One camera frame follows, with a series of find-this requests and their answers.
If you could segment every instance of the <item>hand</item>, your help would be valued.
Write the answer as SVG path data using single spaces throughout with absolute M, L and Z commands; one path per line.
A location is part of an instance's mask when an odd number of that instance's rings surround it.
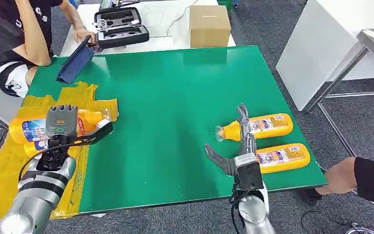
M 95 33 L 88 31 L 87 28 L 84 26 L 79 27 L 75 29 L 74 41 L 75 42 L 83 41 L 85 37 L 87 37 L 88 35 L 91 35 L 91 39 L 89 42 L 95 43 Z

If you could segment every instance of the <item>bottle label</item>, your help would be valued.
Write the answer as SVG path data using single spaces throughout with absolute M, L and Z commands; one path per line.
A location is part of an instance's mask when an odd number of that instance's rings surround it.
M 257 159 L 259 160 L 261 166 L 270 166 L 289 161 L 285 150 L 275 150 L 266 153 L 260 153 L 257 154 Z
M 79 132 L 81 132 L 81 135 L 85 135 L 85 128 L 84 128 L 84 123 L 82 122 L 82 119 L 78 117 L 78 120 L 76 122 Z
M 34 146 L 37 151 L 46 150 L 48 148 L 48 141 L 47 140 L 34 141 Z
M 258 133 L 266 130 L 273 130 L 288 126 L 284 116 L 275 116 L 271 118 L 264 118 L 260 120 L 250 120 L 250 132 Z
M 274 128 L 273 123 L 269 118 L 250 120 L 249 124 L 251 133 L 258 133 L 263 130 L 271 130 Z
M 22 123 L 22 131 L 25 138 L 31 141 L 47 140 L 45 133 L 45 119 L 29 120 Z

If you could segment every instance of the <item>cardboard box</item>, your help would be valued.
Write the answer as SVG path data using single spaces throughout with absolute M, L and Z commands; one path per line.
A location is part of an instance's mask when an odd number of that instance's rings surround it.
M 226 6 L 190 6 L 190 47 L 227 46 L 230 21 Z

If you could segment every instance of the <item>yellow tape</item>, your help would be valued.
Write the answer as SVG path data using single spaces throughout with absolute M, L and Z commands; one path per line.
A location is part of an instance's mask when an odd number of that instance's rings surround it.
M 27 96 L 17 117 L 27 118 L 37 114 L 46 114 L 51 105 L 71 104 L 79 109 L 101 111 L 108 109 L 111 121 L 118 117 L 117 99 L 94 101 L 97 85 L 77 82 L 76 87 L 62 88 L 58 101 L 47 95 L 44 97 Z M 79 203 L 84 186 L 89 146 L 72 147 L 68 154 L 76 160 L 74 176 L 68 182 L 64 194 L 51 213 L 51 218 L 67 218 L 78 214 Z M 15 143 L 8 135 L 0 149 L 0 219 L 6 214 L 17 193 L 18 173 L 26 162 L 23 144 Z

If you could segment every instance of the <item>white table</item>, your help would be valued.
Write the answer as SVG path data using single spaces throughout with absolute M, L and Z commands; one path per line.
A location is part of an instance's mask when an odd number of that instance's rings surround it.
M 129 7 L 136 7 L 138 9 L 141 16 L 142 25 L 146 26 L 150 32 L 149 41 L 106 49 L 101 54 L 189 49 L 188 7 L 194 2 L 195 0 L 144 1 L 130 5 Z M 197 0 L 194 5 L 217 5 L 217 1 Z M 93 22 L 94 14 L 98 12 L 98 9 L 99 4 L 82 4 L 78 6 L 78 13 L 81 16 L 84 25 L 88 28 L 88 30 L 93 32 L 96 32 Z M 179 18 L 183 14 L 184 10 L 186 10 L 184 15 L 179 20 L 174 22 L 170 27 L 171 22 Z M 78 45 L 79 43 L 74 42 L 73 28 L 71 27 L 60 56 L 70 56 Z M 228 41 L 228 46 L 236 46 L 231 34 Z
M 299 111 L 361 50 L 357 35 L 374 28 L 374 0 L 309 0 L 276 66 Z M 344 78 L 374 78 L 374 54 Z

